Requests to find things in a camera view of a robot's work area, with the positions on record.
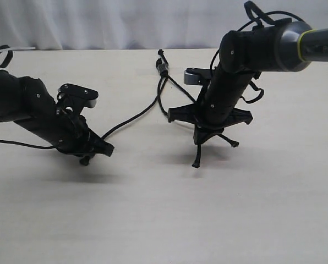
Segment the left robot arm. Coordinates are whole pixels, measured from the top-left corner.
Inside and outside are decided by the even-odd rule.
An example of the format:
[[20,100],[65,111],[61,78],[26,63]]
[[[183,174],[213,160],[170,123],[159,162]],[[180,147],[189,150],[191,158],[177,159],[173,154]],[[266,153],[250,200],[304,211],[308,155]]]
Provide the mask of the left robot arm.
[[16,77],[0,69],[0,123],[15,123],[49,148],[79,157],[84,166],[95,155],[109,157],[114,151],[82,115],[84,108],[95,107],[98,96],[96,90],[66,83],[53,98],[41,79]]

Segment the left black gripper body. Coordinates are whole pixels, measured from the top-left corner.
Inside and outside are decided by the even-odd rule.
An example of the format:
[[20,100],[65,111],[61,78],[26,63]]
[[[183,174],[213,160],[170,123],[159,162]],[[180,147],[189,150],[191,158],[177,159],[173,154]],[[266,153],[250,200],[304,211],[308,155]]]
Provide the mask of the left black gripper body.
[[88,127],[85,117],[67,108],[30,117],[29,132],[62,154],[94,157],[101,152],[101,139]]

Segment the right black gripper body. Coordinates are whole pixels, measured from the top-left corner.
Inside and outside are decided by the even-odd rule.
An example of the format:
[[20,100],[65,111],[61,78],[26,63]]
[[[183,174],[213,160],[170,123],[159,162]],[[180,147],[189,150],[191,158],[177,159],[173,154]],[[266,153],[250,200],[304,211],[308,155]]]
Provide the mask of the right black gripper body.
[[223,129],[239,123],[249,125],[253,121],[253,116],[250,111],[234,108],[223,121],[213,124],[205,120],[198,113],[198,107],[192,103],[185,106],[169,108],[168,122],[171,123],[173,121],[183,121],[205,129]]

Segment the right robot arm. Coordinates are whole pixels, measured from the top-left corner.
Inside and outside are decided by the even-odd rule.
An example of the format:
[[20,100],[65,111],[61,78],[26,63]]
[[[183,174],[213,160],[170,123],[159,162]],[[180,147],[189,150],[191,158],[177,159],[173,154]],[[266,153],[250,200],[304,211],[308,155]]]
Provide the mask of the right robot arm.
[[311,62],[328,62],[328,29],[314,30],[302,21],[230,31],[219,49],[214,70],[187,68],[184,82],[202,87],[196,102],[168,110],[168,120],[194,124],[198,146],[226,127],[249,124],[249,111],[236,108],[253,79],[262,72],[299,72]]

